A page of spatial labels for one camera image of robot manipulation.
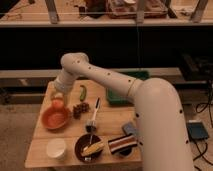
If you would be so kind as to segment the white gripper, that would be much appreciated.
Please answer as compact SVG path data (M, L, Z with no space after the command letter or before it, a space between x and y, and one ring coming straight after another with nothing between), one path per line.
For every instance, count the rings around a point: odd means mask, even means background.
M73 89L74 79L68 76L59 75L54 80L54 87L57 92L67 96Z

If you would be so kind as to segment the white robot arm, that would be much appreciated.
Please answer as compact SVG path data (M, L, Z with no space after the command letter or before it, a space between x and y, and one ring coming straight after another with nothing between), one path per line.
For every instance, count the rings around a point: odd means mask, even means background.
M180 97L161 78L145 81L89 63L84 53L67 53L55 89L68 93L83 75L134 104L143 171L194 171L191 147Z

